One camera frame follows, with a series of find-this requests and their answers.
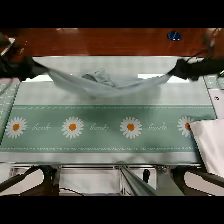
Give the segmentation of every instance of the orange flower center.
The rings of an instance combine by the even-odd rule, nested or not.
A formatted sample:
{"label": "orange flower center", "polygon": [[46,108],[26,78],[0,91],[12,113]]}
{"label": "orange flower center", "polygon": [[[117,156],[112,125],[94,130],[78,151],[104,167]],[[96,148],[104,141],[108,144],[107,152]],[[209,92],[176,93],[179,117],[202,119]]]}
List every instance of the orange flower center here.
{"label": "orange flower center", "polygon": [[12,127],[13,131],[17,131],[19,130],[19,128],[20,128],[19,124],[14,124]]}
{"label": "orange flower center", "polygon": [[70,129],[71,131],[74,131],[74,130],[76,129],[76,124],[70,124],[70,125],[69,125],[69,129]]}
{"label": "orange flower center", "polygon": [[128,130],[133,131],[135,129],[135,126],[133,124],[128,124]]}
{"label": "orange flower center", "polygon": [[186,124],[185,124],[185,128],[186,128],[187,130],[191,130],[190,124],[189,124],[189,123],[186,123]]}

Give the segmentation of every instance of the daisy print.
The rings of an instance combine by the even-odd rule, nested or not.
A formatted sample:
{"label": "daisy print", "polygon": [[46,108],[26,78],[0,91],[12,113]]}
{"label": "daisy print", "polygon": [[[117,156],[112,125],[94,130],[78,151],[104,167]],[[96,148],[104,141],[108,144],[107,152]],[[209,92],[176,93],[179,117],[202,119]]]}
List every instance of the daisy print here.
{"label": "daisy print", "polygon": [[82,134],[83,122],[78,117],[69,117],[62,125],[63,135],[66,138],[76,138]]}
{"label": "daisy print", "polygon": [[185,137],[190,137],[190,123],[194,122],[193,118],[190,117],[182,117],[181,119],[179,119],[178,121],[178,130],[182,131],[182,135],[184,135]]}
{"label": "daisy print", "polygon": [[140,121],[134,117],[126,117],[125,119],[123,119],[120,127],[120,131],[123,131],[123,135],[125,135],[126,138],[130,139],[139,136],[142,130],[142,125]]}
{"label": "daisy print", "polygon": [[5,132],[8,138],[17,138],[23,134],[23,131],[27,128],[27,122],[25,119],[20,117],[15,117],[8,122]]}

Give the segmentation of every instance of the white cloth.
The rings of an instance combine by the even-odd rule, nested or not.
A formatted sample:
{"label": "white cloth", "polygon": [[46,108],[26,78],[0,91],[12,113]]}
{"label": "white cloth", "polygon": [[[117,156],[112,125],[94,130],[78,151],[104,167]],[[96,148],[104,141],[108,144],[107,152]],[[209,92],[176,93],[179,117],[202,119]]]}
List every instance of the white cloth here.
{"label": "white cloth", "polygon": [[208,173],[224,177],[224,119],[190,123]]}

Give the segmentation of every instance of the wooden floor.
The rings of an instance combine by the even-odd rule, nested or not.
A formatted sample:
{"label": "wooden floor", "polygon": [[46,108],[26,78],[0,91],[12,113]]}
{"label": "wooden floor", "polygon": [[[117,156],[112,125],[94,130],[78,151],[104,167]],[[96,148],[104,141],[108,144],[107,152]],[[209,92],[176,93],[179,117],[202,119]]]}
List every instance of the wooden floor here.
{"label": "wooden floor", "polygon": [[[167,38],[179,31],[181,41]],[[31,56],[192,56],[204,49],[206,28],[20,28],[4,29],[15,36],[21,53]],[[215,56],[224,55],[224,34],[216,38]]]}

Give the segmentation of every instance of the folded cloth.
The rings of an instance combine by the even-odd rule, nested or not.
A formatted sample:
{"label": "folded cloth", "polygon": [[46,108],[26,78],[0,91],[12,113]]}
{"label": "folded cloth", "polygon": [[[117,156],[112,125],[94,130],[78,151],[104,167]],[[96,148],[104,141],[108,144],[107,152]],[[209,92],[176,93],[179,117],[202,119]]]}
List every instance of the folded cloth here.
{"label": "folded cloth", "polygon": [[92,97],[118,97],[136,93],[164,84],[171,77],[170,75],[163,75],[147,80],[126,78],[118,75],[113,75],[112,77],[104,70],[101,70],[91,74],[85,74],[80,78],[53,69],[49,71],[49,76],[58,87],[75,94],[87,94]]}
{"label": "folded cloth", "polygon": [[224,177],[224,119],[190,123],[208,173]]}

